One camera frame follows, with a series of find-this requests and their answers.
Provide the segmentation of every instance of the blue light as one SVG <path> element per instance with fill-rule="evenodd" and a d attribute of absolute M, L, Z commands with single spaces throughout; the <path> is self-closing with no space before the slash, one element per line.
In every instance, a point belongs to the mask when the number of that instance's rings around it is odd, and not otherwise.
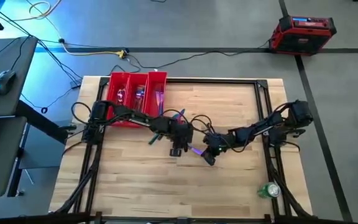
<path fill-rule="evenodd" d="M 302 22 L 308 22 L 308 19 L 306 18 L 292 18 L 293 21 L 302 21 Z"/>

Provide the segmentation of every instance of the red toolbox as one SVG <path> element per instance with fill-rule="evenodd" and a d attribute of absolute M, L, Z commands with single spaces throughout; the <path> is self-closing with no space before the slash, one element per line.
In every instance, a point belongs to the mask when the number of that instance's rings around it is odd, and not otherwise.
<path fill-rule="evenodd" d="M 163 110 L 163 95 L 165 94 L 166 81 L 166 72 L 112 72 L 107 100 L 123 104 L 150 116 L 158 116 Z M 108 119 L 113 117 L 114 111 L 110 109 Z M 116 122 L 112 125 L 132 128 L 139 127 L 138 124 L 127 121 Z"/>

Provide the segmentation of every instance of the red portable power station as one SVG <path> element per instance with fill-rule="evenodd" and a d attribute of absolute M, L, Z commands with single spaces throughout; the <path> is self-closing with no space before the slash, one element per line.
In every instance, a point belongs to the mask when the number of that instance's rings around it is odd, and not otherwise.
<path fill-rule="evenodd" d="M 269 40 L 272 52 L 313 55 L 336 34 L 332 18 L 285 16 Z"/>

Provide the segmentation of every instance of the computer mouse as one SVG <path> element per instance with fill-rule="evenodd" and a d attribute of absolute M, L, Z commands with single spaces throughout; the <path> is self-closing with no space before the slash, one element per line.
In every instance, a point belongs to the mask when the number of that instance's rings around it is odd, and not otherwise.
<path fill-rule="evenodd" d="M 7 93 L 9 93 L 15 79 L 15 71 L 6 70 L 0 73 L 0 95 L 6 95 Z"/>

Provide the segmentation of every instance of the black desk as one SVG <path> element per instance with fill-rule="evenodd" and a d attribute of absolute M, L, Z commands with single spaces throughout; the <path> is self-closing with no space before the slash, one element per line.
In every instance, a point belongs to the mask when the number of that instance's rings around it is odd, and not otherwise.
<path fill-rule="evenodd" d="M 0 39 L 0 50 L 12 40 Z M 23 41 L 25 41 L 25 38 L 15 40 L 0 53 L 0 72 L 11 69 L 19 56 L 20 45 Z M 16 194 L 22 174 L 22 169 L 20 169 L 21 154 L 24 151 L 23 147 L 27 136 L 27 134 L 23 134 L 26 123 L 63 144 L 65 144 L 68 135 L 64 129 L 60 129 L 58 125 L 19 99 L 36 45 L 37 39 L 35 38 L 29 38 L 23 44 L 22 54 L 13 68 L 17 77 L 12 90 L 7 95 L 0 96 L 0 196 L 6 191 L 11 174 L 7 196 L 12 197 Z"/>

